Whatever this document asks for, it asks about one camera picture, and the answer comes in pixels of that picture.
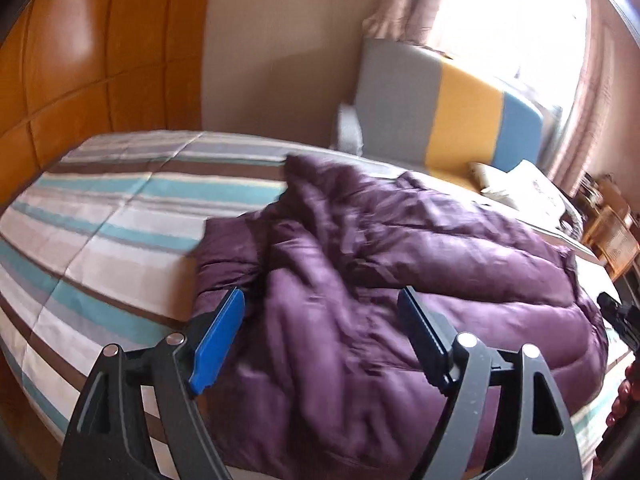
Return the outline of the purple quilted down jacket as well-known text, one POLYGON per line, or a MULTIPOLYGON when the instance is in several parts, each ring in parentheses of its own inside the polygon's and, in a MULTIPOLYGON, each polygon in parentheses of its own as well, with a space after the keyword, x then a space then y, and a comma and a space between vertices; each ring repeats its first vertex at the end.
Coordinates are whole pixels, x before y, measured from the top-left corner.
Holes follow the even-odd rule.
POLYGON ((445 405, 401 293, 484 344, 537 346, 567 411, 601 390, 608 337, 568 249, 492 209, 314 156, 268 207, 210 218, 193 311, 242 290, 244 323, 206 391, 230 466, 278 479, 405 479, 445 405))

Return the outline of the wicker bedside table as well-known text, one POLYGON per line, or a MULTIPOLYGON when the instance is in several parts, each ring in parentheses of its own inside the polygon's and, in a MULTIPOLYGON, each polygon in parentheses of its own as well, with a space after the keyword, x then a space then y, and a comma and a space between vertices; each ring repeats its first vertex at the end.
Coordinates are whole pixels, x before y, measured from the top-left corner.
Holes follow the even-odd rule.
POLYGON ((585 174, 575 196, 584 218, 580 240, 605 267, 615 282, 629 271, 639 255, 639 225, 618 186, 607 174, 585 174))

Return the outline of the white embroidered pillow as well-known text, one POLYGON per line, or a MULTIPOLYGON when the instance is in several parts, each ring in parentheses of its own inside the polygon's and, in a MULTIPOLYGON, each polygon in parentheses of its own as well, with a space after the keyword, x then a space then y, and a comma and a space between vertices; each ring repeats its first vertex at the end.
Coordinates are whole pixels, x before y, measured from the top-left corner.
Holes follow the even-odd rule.
POLYGON ((523 159, 508 172, 470 162, 469 170, 484 197, 515 209, 532 226, 559 231, 578 242, 582 239, 582 216, 532 162, 523 159))

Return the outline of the striped bed quilt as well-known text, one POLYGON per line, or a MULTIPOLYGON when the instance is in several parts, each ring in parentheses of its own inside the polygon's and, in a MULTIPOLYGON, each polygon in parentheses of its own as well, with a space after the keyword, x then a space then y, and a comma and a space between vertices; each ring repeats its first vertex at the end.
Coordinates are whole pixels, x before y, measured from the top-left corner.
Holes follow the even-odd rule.
POLYGON ((99 351, 154 344, 190 312, 192 250, 209 217, 284 190, 303 144, 242 134, 96 136, 1 216, 1 349, 26 399, 62 440, 99 351))

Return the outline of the pink patterned curtain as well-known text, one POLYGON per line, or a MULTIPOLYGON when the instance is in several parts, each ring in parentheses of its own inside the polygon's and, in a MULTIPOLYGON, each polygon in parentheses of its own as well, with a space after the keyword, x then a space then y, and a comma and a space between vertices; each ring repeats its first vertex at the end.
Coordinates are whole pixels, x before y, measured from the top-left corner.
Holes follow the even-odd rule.
POLYGON ((439 52, 558 113, 541 163, 573 194, 611 113, 609 13, 639 37, 639 0, 380 0, 363 32, 439 52))

